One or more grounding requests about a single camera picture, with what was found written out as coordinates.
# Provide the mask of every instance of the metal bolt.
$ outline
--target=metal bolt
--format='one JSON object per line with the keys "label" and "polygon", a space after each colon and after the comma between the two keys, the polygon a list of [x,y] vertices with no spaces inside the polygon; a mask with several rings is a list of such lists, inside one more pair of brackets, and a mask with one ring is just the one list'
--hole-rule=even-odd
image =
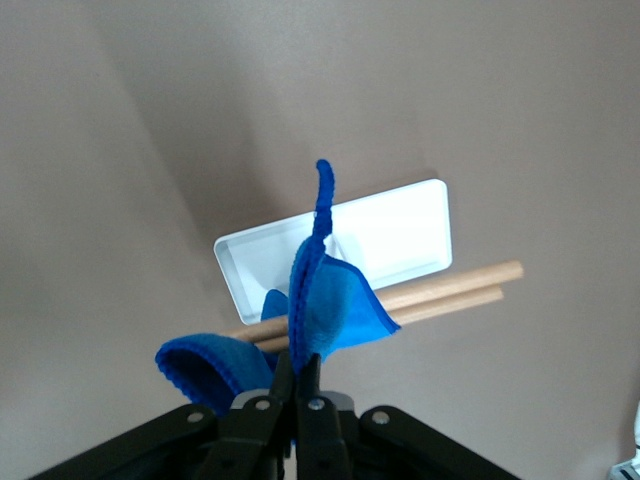
{"label": "metal bolt", "polygon": [[258,410],[266,410],[271,406],[271,402],[269,400],[258,400],[256,402],[256,409]]}
{"label": "metal bolt", "polygon": [[391,421],[391,418],[386,412],[378,410],[377,412],[373,413],[373,415],[371,416],[371,420],[373,420],[373,423],[377,423],[378,425],[386,425]]}
{"label": "metal bolt", "polygon": [[311,400],[309,400],[307,406],[311,410],[322,410],[324,408],[324,400],[322,400],[321,398],[312,398]]}
{"label": "metal bolt", "polygon": [[193,412],[190,413],[187,417],[187,422],[189,423],[198,423],[200,420],[204,418],[204,413],[202,412]]}

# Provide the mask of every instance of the white tray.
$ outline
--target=white tray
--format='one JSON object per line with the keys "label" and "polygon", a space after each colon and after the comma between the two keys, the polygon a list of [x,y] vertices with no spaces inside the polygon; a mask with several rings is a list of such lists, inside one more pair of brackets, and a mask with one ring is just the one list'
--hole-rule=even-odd
{"label": "white tray", "polygon": [[[334,205],[327,254],[358,267],[374,290],[451,265],[447,186],[427,180]],[[260,321],[267,291],[289,291],[296,251],[311,235],[305,213],[216,240],[215,252],[245,324]]]}

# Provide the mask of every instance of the wooden stick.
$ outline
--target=wooden stick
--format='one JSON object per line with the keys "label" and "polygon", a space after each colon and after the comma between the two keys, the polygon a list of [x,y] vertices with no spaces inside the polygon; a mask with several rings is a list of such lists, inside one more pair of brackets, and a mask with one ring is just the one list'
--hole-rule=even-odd
{"label": "wooden stick", "polygon": [[[404,327],[414,322],[485,305],[502,300],[503,298],[504,293],[502,288],[500,288],[499,285],[490,285],[469,292],[462,292],[450,295],[449,297],[394,310],[390,312],[390,315],[398,325]],[[278,353],[289,348],[289,337],[285,334],[278,338],[271,338],[256,343],[256,347],[265,352]]]}
{"label": "wooden stick", "polygon": [[[522,264],[516,260],[478,268],[440,278],[425,277],[413,282],[387,287],[376,292],[380,303],[388,312],[418,303],[449,297],[478,288],[499,285],[521,278]],[[251,343],[287,335],[287,317],[277,317],[268,322],[241,327],[223,335]]]}

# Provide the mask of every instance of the folded cloth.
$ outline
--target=folded cloth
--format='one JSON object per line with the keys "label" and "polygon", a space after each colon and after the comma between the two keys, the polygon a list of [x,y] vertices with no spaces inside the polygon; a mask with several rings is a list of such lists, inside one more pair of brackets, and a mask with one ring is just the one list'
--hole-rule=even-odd
{"label": "folded cloth", "polygon": [[[289,315],[289,349],[296,375],[314,353],[326,359],[336,349],[379,340],[400,328],[360,270],[325,254],[324,239],[333,228],[334,177],[326,160],[318,161],[317,168],[320,188],[313,232],[296,254],[289,298],[269,291],[261,315],[262,321]],[[165,343],[156,362],[192,402],[222,416],[239,393],[269,388],[277,356],[244,341],[201,333]]]}

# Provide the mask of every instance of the beige surface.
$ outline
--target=beige surface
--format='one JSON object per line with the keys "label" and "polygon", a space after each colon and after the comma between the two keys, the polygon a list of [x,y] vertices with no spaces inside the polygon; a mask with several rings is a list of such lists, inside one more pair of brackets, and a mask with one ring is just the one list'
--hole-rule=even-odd
{"label": "beige surface", "polygon": [[527,272],[326,388],[526,479],[631,456],[640,4],[128,3],[0,5],[3,479],[184,402],[157,348],[239,322],[213,240],[309,210],[318,157],[342,199],[437,173],[453,270]]}

